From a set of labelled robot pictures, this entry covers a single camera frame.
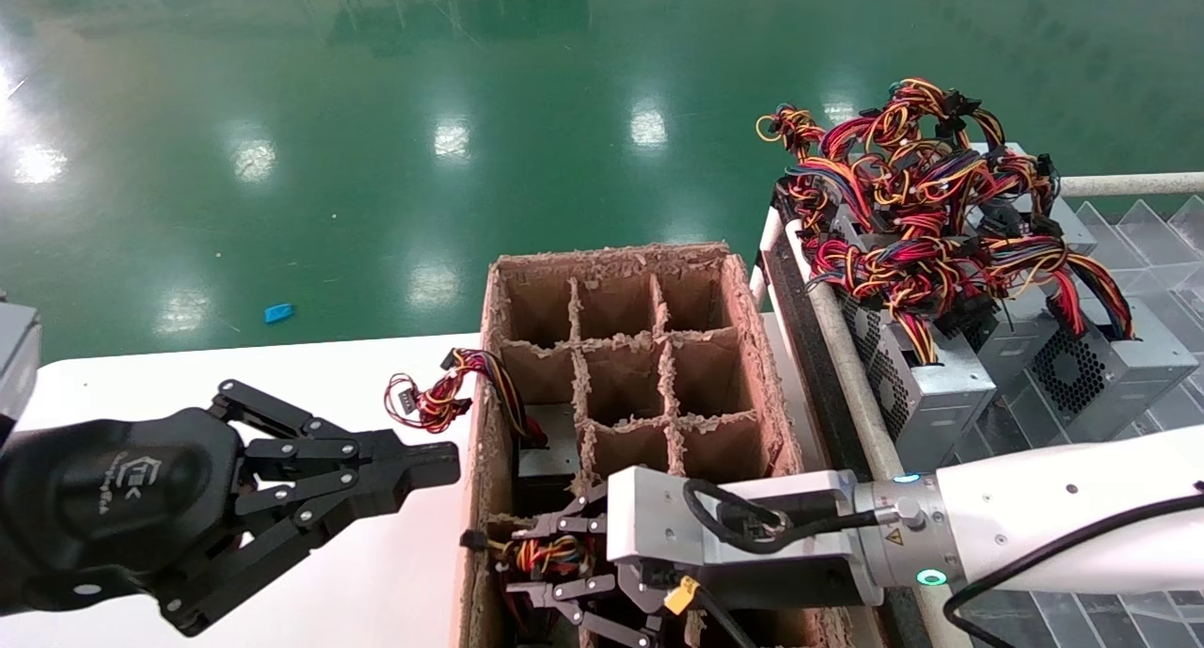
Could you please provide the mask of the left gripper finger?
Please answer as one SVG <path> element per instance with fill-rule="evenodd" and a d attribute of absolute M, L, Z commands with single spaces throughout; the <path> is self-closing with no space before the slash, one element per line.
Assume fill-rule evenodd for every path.
<path fill-rule="evenodd" d="M 460 476 L 460 469 L 337 469 L 293 488 L 230 497 L 220 528 L 228 548 L 205 549 L 197 569 L 159 589 L 163 617 L 195 637 L 350 524 L 396 514 L 411 493 L 452 485 Z"/>
<path fill-rule="evenodd" d="M 460 481 L 452 442 L 405 444 L 386 429 L 348 431 L 297 405 L 238 381 L 223 382 L 208 408 L 266 438 L 246 443 L 244 458 L 262 481 L 299 482 L 327 473 L 382 472 L 384 485 L 452 485 Z"/>

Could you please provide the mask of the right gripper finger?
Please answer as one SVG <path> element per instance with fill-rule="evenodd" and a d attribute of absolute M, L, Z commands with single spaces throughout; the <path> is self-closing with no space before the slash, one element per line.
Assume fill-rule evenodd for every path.
<path fill-rule="evenodd" d="M 572 626 L 624 647 L 661 646 L 661 593 L 638 571 L 616 571 L 563 583 L 520 582 L 506 593 L 524 597 L 536 609 L 553 609 Z M 622 600 L 643 613 L 641 626 L 602 613 Z"/>
<path fill-rule="evenodd" d="M 604 535 L 607 532 L 608 487 L 600 484 L 589 489 L 583 497 L 572 501 L 553 514 L 538 514 L 526 528 L 510 534 L 512 541 L 553 538 L 563 535 Z"/>

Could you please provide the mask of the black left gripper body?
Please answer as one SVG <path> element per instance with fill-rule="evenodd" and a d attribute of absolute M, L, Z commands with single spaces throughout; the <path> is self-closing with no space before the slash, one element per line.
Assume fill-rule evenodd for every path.
<path fill-rule="evenodd" d="M 206 411 L 19 431 L 2 449 L 2 614 L 158 593 L 231 544 L 244 441 Z"/>

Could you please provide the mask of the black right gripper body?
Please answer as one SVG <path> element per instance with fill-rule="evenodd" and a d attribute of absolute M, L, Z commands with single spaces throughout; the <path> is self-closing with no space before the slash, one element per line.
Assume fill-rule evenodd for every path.
<path fill-rule="evenodd" d="M 704 588 L 692 570 L 659 560 L 615 562 L 616 584 L 637 609 L 648 615 L 704 608 Z"/>

